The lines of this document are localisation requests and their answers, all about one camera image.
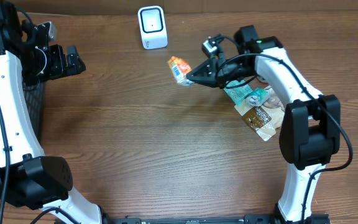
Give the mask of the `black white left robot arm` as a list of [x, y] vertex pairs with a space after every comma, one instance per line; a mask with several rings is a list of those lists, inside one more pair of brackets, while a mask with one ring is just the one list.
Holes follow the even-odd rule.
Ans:
[[0, 205], [51, 213], [63, 223], [109, 223], [108, 214], [73, 185], [67, 161], [46, 156], [30, 116], [49, 80], [78, 75], [86, 67], [75, 46], [55, 43], [52, 22], [34, 24], [22, 9], [0, 1]]

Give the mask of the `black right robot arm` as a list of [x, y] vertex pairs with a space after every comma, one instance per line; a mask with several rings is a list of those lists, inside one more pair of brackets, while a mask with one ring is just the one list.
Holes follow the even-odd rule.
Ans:
[[209, 37], [202, 44], [207, 60], [186, 79], [211, 88], [232, 82], [267, 82], [283, 103], [279, 147], [288, 163], [284, 190], [271, 215], [246, 215], [245, 223], [329, 223], [328, 215], [314, 214], [311, 203], [321, 173], [339, 150], [340, 110], [334, 95], [323, 95], [292, 64], [275, 37], [259, 38], [254, 26], [241, 27], [230, 40], [238, 55], [226, 58], [221, 42]]

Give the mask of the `teal Kleenex tissue pack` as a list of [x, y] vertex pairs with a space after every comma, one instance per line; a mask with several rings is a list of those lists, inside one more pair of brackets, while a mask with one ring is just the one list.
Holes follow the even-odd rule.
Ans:
[[246, 103], [250, 106], [261, 106], [270, 98], [270, 93], [262, 88], [256, 88], [246, 97]]

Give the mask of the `beige clear plastic pouch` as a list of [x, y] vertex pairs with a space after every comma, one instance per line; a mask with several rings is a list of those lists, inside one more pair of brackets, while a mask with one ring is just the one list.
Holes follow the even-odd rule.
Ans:
[[[258, 102], [261, 96], [267, 100], [260, 106], [250, 105], [251, 101]], [[268, 141], [276, 134], [276, 129], [282, 125], [284, 106], [271, 86], [256, 88], [247, 98], [236, 104], [235, 109], [242, 120], [264, 141]]]

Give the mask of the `green toilet tissue wipes pack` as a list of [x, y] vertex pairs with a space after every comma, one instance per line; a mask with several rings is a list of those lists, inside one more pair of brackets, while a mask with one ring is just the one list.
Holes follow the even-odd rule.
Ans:
[[240, 104], [250, 93], [252, 88], [246, 84], [245, 80], [242, 81], [231, 81], [224, 88], [226, 94], [231, 98], [235, 105]]

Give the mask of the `orange red tissue pack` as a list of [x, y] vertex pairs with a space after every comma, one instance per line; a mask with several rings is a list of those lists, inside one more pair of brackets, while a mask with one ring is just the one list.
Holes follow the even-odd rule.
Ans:
[[168, 61], [168, 66], [173, 73], [177, 83], [182, 86], [190, 86], [194, 84], [193, 81], [187, 79], [186, 75], [192, 71], [188, 62], [182, 58], [172, 56]]

